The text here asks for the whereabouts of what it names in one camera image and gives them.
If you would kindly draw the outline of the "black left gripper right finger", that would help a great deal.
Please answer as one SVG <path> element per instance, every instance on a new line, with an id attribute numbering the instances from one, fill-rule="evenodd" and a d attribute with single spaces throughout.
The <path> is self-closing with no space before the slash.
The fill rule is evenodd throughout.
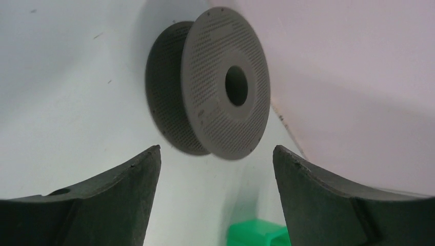
<path id="1" fill-rule="evenodd" d="M 284 146 L 275 179 L 292 245 L 434 245 L 434 198 L 371 188 Z"/>

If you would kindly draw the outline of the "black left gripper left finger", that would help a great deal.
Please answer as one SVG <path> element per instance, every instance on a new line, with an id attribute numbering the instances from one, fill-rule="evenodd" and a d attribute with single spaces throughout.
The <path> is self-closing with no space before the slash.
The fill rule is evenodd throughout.
<path id="1" fill-rule="evenodd" d="M 1 245 L 142 245 L 160 146 L 46 196 L 1 200 Z"/>

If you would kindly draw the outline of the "grey perforated cable spool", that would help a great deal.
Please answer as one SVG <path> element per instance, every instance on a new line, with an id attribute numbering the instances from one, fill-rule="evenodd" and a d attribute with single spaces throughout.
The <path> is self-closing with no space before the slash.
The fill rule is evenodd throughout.
<path id="1" fill-rule="evenodd" d="M 145 89 L 158 130 L 184 153 L 239 160 L 265 132 L 266 57 L 250 23 L 231 8 L 166 28 L 150 50 Z"/>

